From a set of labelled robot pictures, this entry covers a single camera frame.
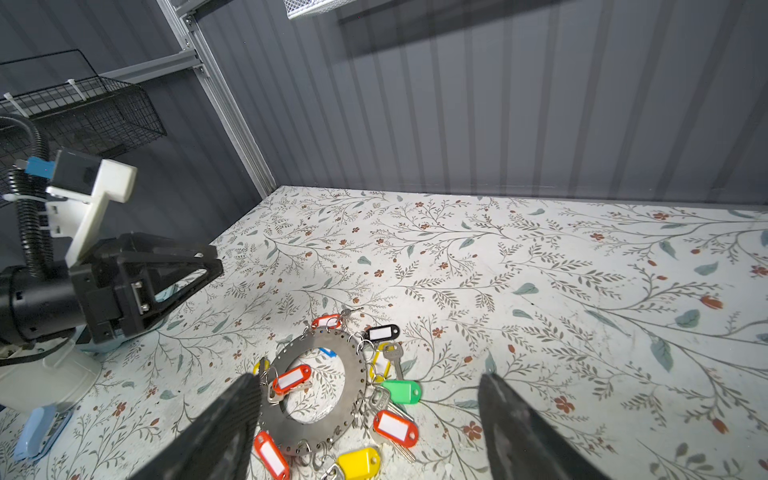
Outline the large keyring with keys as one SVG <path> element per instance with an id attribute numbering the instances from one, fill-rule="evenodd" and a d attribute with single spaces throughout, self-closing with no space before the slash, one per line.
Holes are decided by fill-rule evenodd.
<path id="1" fill-rule="evenodd" d="M 409 462 L 414 447 L 404 448 L 373 431 L 373 418 L 389 410 L 413 421 L 408 405 L 390 401 L 380 386 L 385 380 L 408 380 L 401 364 L 399 337 L 373 343 L 353 330 L 354 312 L 344 309 L 307 322 L 296 337 L 282 342 L 273 359 L 261 358 L 253 368 L 262 390 L 254 450 L 271 479 L 289 479 L 306 470 L 322 479 L 344 479 L 337 458 L 351 451 L 375 447 L 382 459 L 385 447 Z M 271 391 L 278 376 L 300 364 L 312 368 L 309 382 L 284 397 Z"/>

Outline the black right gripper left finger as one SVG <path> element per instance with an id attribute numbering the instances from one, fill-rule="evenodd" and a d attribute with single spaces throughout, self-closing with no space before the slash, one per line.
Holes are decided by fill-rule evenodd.
<path id="1" fill-rule="evenodd" d="M 257 376 L 232 383 L 134 479 L 244 479 L 262 405 Z"/>

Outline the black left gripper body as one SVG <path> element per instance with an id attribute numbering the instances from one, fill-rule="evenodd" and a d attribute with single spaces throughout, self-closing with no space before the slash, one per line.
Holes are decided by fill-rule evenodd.
<path id="1" fill-rule="evenodd" d="M 98 241 L 69 270 L 91 341 L 105 344 L 142 334 L 156 325 L 150 298 L 148 236 Z"/>

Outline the red tag key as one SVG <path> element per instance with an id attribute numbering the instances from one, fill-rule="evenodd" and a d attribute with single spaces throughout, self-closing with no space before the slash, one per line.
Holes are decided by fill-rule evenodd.
<path id="1" fill-rule="evenodd" d="M 418 426 L 411 420 L 389 410 L 380 410 L 373 418 L 373 431 L 404 448 L 414 447 L 419 440 Z"/>

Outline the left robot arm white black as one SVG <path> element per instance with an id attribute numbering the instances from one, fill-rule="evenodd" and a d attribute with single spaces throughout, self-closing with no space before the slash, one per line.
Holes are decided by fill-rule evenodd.
<path id="1" fill-rule="evenodd" d="M 223 273 L 212 245 L 144 233 L 104 239 L 45 276 L 25 267 L 1 274 L 1 344 L 18 357 L 1 361 L 1 404 L 30 413 L 69 407 L 91 388 L 98 363 L 75 348 L 87 333 L 96 345 L 151 330 Z"/>

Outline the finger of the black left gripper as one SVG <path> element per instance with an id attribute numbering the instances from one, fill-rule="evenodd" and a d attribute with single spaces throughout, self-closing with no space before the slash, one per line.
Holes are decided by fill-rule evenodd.
<path id="1" fill-rule="evenodd" d="M 145 332 L 223 274 L 217 248 L 160 236 L 118 238 L 116 298 L 126 336 Z"/>

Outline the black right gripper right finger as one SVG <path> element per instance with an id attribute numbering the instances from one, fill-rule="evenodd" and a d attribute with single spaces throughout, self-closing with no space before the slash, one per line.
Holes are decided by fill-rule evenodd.
<path id="1" fill-rule="evenodd" d="M 500 376 L 484 374 L 478 406 L 495 479 L 604 479 Z"/>

